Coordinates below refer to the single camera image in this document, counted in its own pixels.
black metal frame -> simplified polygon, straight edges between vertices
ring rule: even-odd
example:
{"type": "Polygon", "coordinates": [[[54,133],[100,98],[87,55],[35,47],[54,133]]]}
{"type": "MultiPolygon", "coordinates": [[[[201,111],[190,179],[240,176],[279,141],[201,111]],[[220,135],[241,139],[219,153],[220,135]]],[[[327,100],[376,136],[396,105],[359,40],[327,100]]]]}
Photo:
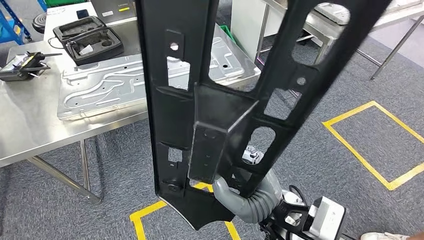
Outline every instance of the black metal frame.
{"type": "Polygon", "coordinates": [[[156,194],[198,230],[234,215],[190,179],[212,183],[216,174],[249,197],[367,36],[390,0],[289,0],[256,87],[241,92],[208,76],[218,0],[137,0],[156,194]],[[350,10],[350,23],[327,57],[304,65],[292,58],[308,13],[332,2],[350,10]],[[178,45],[177,50],[170,48],[178,45]],[[190,63],[188,90],[168,84],[167,56],[190,63]],[[298,78],[306,83],[299,85],[298,78]],[[286,120],[264,114],[274,89],[302,94],[286,120]],[[257,165],[241,158],[253,131],[268,127],[275,139],[257,165]],[[169,148],[182,151],[170,162],[169,148]]]}

table leg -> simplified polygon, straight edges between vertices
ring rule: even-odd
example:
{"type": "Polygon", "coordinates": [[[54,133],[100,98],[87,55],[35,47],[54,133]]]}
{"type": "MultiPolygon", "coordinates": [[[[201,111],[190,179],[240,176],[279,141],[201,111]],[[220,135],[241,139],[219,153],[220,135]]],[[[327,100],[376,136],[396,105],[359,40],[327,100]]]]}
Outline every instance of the table leg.
{"type": "Polygon", "coordinates": [[[82,160],[82,175],[84,176],[84,187],[90,191],[90,176],[89,176],[89,163],[87,160],[86,140],[79,141],[81,147],[81,160],[82,160]]]}
{"type": "Polygon", "coordinates": [[[79,185],[76,181],[72,180],[63,172],[59,171],[57,168],[50,165],[48,162],[44,161],[41,157],[33,156],[31,158],[28,158],[27,160],[30,163],[42,169],[43,171],[45,171],[46,173],[50,174],[57,180],[61,181],[63,184],[72,188],[77,193],[83,195],[84,197],[87,197],[90,201],[94,203],[100,203],[101,199],[98,196],[94,195],[92,192],[88,191],[83,186],[79,185]]]}
{"type": "Polygon", "coordinates": [[[269,14],[270,14],[270,6],[266,4],[265,13],[263,14],[262,26],[260,27],[259,42],[257,43],[256,56],[254,57],[255,59],[258,59],[259,61],[261,60],[259,59],[259,54],[261,53],[262,43],[264,42],[265,28],[267,27],[269,14]]]}
{"type": "Polygon", "coordinates": [[[320,63],[320,60],[326,55],[328,49],[329,49],[329,44],[327,42],[322,42],[322,46],[319,49],[318,55],[316,56],[313,64],[320,63]]]}
{"type": "Polygon", "coordinates": [[[420,23],[424,20],[424,15],[420,16],[418,20],[412,25],[412,27],[408,30],[408,32],[403,36],[402,40],[394,47],[393,51],[388,55],[388,57],[384,60],[384,62],[381,64],[381,66],[375,71],[375,73],[372,75],[371,80],[374,80],[381,71],[386,67],[386,65],[392,60],[393,56],[399,51],[399,49],[404,45],[404,43],[408,40],[408,38],[411,36],[411,34],[417,29],[417,27],[420,25],[420,23]]]}

yellow tape square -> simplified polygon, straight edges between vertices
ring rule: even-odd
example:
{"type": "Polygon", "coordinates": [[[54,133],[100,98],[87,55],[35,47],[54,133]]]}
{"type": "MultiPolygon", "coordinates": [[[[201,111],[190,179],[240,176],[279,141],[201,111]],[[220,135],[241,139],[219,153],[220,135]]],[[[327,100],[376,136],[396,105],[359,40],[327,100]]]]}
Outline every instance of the yellow tape square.
{"type": "MultiPolygon", "coordinates": [[[[212,188],[212,185],[210,184],[206,184],[203,182],[200,182],[198,184],[196,184],[194,186],[197,189],[208,189],[209,192],[213,192],[214,189],[212,188]]],[[[135,234],[137,235],[137,239],[138,240],[146,240],[146,235],[145,235],[145,231],[143,228],[143,223],[142,223],[142,217],[149,215],[163,207],[167,206],[167,204],[164,201],[158,201],[148,207],[145,207],[139,211],[136,211],[134,213],[132,213],[129,216],[129,219],[131,220],[131,222],[134,224],[135,227],[135,234]]],[[[224,222],[226,228],[228,229],[229,235],[231,236],[232,240],[241,240],[239,233],[236,230],[236,227],[234,226],[234,224],[232,222],[224,222]]]]}
{"type": "Polygon", "coordinates": [[[370,171],[387,189],[390,191],[396,189],[400,185],[406,183],[410,179],[412,179],[417,174],[424,171],[424,162],[419,164],[418,166],[414,167],[413,169],[409,170],[407,173],[403,174],[402,176],[396,178],[395,180],[389,182],[387,181],[373,166],[371,166],[333,127],[332,125],[335,123],[338,123],[352,115],[355,115],[359,112],[362,112],[365,109],[368,109],[370,107],[376,107],[383,113],[385,113],[387,116],[389,116],[392,120],[394,120],[397,124],[399,124],[402,128],[404,128],[406,131],[408,131],[410,134],[412,134],[414,137],[416,137],[420,142],[424,144],[424,138],[420,136],[418,133],[416,133],[414,130],[412,130],[409,126],[407,126],[405,123],[403,123],[399,118],[391,114],[389,111],[387,111],[384,107],[382,107],[380,104],[378,104],[376,101],[370,101],[362,106],[359,106],[355,109],[352,109],[346,113],[343,113],[342,115],[336,116],[335,118],[325,121],[322,124],[344,145],[346,146],[349,151],[355,155],[356,158],[365,166],[368,171],[370,171]]]}

gray carpet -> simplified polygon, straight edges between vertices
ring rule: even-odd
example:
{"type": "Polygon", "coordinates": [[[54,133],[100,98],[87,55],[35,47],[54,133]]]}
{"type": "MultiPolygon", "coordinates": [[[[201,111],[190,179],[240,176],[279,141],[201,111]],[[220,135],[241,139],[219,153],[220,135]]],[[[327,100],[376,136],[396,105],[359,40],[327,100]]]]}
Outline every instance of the gray carpet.
{"type": "MultiPolygon", "coordinates": [[[[228,7],[218,13],[219,21],[229,22],[228,7]]],[[[361,49],[380,61],[390,52],[373,39],[367,39],[361,49]]],[[[310,62],[317,52],[308,43],[297,46],[293,55],[310,62]]],[[[424,136],[424,69],[401,55],[375,81],[368,81],[375,69],[355,55],[274,169],[283,187],[297,185],[309,202],[324,195],[348,207],[346,232],[352,236],[369,231],[410,235],[424,226],[424,173],[389,191],[322,125],[375,100],[424,136]]],[[[287,92],[277,91],[266,112],[284,118],[294,104],[287,92]]],[[[423,145],[373,108],[334,128],[388,180],[423,162],[423,145]]],[[[261,129],[252,143],[265,149],[272,138],[272,133],[261,129]]],[[[87,151],[92,191],[102,197],[101,204],[89,203],[28,162],[0,168],[0,240],[137,239],[130,214],[158,201],[148,121],[92,137],[87,151]]],[[[41,156],[82,184],[78,143],[41,156]]],[[[193,231],[170,207],[143,217],[142,222],[147,240],[230,239],[222,222],[193,231]]],[[[257,225],[238,218],[234,225],[242,240],[264,239],[257,225]]]]}

black cable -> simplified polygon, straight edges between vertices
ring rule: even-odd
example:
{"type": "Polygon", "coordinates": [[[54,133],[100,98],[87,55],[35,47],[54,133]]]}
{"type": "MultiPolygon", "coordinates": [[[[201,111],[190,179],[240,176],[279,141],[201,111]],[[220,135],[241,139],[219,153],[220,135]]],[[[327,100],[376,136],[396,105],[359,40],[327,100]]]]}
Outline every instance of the black cable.
{"type": "Polygon", "coordinates": [[[50,47],[52,47],[52,48],[54,48],[54,49],[64,49],[63,47],[55,47],[55,46],[53,46],[52,45],[52,43],[50,43],[50,41],[52,40],[52,39],[55,39],[56,37],[54,36],[54,37],[51,37],[51,38],[49,38],[48,40],[47,40],[47,42],[48,42],[48,44],[50,45],[50,47]]]}
{"type": "Polygon", "coordinates": [[[305,195],[302,193],[302,191],[295,185],[289,185],[288,186],[288,190],[292,193],[295,193],[293,190],[295,190],[297,192],[297,194],[299,195],[299,197],[302,199],[303,203],[305,204],[305,206],[308,205],[308,202],[306,201],[306,197],[305,195]]]}

